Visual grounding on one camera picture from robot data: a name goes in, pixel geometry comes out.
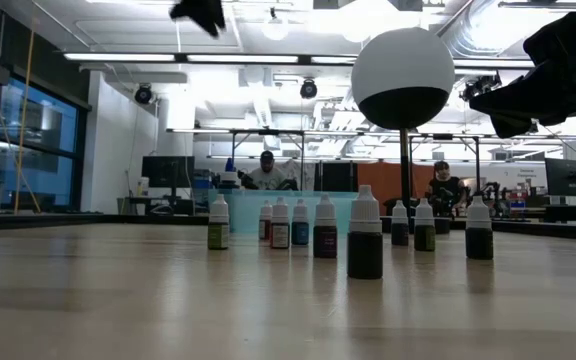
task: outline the ceiling light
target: ceiling light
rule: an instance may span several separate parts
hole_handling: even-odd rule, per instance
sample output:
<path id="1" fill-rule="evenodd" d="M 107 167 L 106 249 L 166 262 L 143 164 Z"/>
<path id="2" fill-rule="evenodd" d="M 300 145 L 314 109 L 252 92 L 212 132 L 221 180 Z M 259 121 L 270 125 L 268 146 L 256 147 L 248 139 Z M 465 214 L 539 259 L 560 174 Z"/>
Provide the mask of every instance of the ceiling light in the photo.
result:
<path id="1" fill-rule="evenodd" d="M 514 59 L 453 59 L 453 62 L 458 68 L 530 70 L 535 67 L 530 60 Z"/>
<path id="2" fill-rule="evenodd" d="M 495 75 L 497 75 L 497 71 L 496 70 L 486 70 L 486 69 L 455 69 L 455 75 L 495 76 Z"/>
<path id="3" fill-rule="evenodd" d="M 174 133 L 192 133 L 192 134 L 229 134 L 227 129 L 167 129 L 168 132 Z"/>
<path id="4" fill-rule="evenodd" d="M 363 135 L 363 133 L 357 131 L 304 131 L 304 135 L 357 136 Z"/>
<path id="5" fill-rule="evenodd" d="M 356 56 L 313 56 L 313 64 L 354 64 Z"/>
<path id="6" fill-rule="evenodd" d="M 194 63 L 296 64 L 297 60 L 297 56 L 279 55 L 188 55 L 188 61 Z"/>
<path id="7" fill-rule="evenodd" d="M 86 0 L 91 4 L 121 4 L 121 5 L 175 5 L 174 0 Z"/>
<path id="8" fill-rule="evenodd" d="M 66 53 L 66 59 L 88 62 L 175 62 L 173 54 Z"/>

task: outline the dropper bottle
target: dropper bottle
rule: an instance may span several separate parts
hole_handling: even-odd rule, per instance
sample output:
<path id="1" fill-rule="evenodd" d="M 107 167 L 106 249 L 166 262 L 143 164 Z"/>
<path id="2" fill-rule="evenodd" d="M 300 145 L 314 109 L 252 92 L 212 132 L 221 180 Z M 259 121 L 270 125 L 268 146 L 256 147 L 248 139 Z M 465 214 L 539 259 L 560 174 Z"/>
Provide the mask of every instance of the dropper bottle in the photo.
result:
<path id="1" fill-rule="evenodd" d="M 321 200 L 315 207 L 312 243 L 314 257 L 328 259 L 337 257 L 337 217 L 335 205 L 330 202 L 328 194 L 321 195 Z"/>
<path id="2" fill-rule="evenodd" d="M 270 222 L 272 221 L 272 206 L 266 200 L 259 213 L 259 241 L 270 241 Z"/>
<path id="3" fill-rule="evenodd" d="M 426 198 L 415 209 L 415 250 L 435 251 L 435 217 Z"/>
<path id="4" fill-rule="evenodd" d="M 308 207 L 303 199 L 297 200 L 297 205 L 292 208 L 291 236 L 293 245 L 308 245 L 310 224 L 308 223 Z"/>
<path id="5" fill-rule="evenodd" d="M 282 196 L 277 198 L 277 204 L 272 206 L 270 231 L 270 247 L 273 249 L 290 248 L 290 221 L 288 205 Z"/>
<path id="6" fill-rule="evenodd" d="M 466 222 L 466 256 L 469 259 L 492 260 L 494 256 L 489 211 L 481 196 L 473 197 Z"/>
<path id="7" fill-rule="evenodd" d="M 390 242 L 392 245 L 408 246 L 408 211 L 401 200 L 392 209 L 392 225 L 390 228 Z"/>
<path id="8" fill-rule="evenodd" d="M 381 279 L 383 249 L 379 202 L 372 196 L 370 185 L 361 185 L 350 213 L 348 277 Z"/>
<path id="9" fill-rule="evenodd" d="M 223 194 L 217 194 L 217 200 L 210 205 L 208 220 L 208 249 L 226 250 L 230 238 L 230 217 L 228 203 Z"/>

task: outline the computer monitor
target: computer monitor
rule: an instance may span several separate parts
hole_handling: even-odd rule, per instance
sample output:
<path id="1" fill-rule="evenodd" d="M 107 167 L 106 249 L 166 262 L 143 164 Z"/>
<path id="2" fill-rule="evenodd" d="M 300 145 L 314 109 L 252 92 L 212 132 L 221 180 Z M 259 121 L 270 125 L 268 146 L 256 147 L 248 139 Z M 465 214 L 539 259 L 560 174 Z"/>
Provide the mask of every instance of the computer monitor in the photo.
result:
<path id="1" fill-rule="evenodd" d="M 151 188 L 191 188 L 194 170 L 192 156 L 144 156 L 141 176 Z"/>
<path id="2" fill-rule="evenodd" d="M 576 160 L 546 159 L 548 195 L 576 196 Z"/>

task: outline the glass window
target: glass window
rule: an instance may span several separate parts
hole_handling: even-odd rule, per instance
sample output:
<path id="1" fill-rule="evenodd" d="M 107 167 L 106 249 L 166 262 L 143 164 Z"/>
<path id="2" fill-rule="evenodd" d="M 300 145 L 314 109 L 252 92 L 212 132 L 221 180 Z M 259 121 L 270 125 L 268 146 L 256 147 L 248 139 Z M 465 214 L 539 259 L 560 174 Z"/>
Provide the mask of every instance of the glass window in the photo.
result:
<path id="1" fill-rule="evenodd" d="M 0 180 L 3 181 L 1 206 L 14 206 L 17 191 L 17 166 L 19 147 L 12 145 L 12 151 L 5 142 L 0 142 Z M 52 205 L 70 205 L 73 161 L 65 157 L 24 148 L 22 168 L 30 189 L 37 197 L 42 209 Z M 20 208 L 34 208 L 32 197 L 23 180 L 20 180 Z"/>
<path id="2" fill-rule="evenodd" d="M 8 135 L 19 138 L 26 85 L 11 79 L 2 88 L 2 107 Z M 77 109 L 33 87 L 28 91 L 24 141 L 65 151 L 75 150 Z M 0 136 L 4 130 L 0 127 Z"/>

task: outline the white wall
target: white wall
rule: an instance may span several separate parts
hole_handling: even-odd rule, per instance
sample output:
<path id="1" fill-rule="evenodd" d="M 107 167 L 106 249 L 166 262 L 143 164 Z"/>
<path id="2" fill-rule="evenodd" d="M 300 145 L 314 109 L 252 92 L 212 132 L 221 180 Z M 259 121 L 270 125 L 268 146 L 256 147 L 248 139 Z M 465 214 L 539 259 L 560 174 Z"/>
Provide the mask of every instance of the white wall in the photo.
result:
<path id="1" fill-rule="evenodd" d="M 90 75 L 81 209 L 117 214 L 117 198 L 136 191 L 142 157 L 157 148 L 157 118 L 104 80 Z"/>

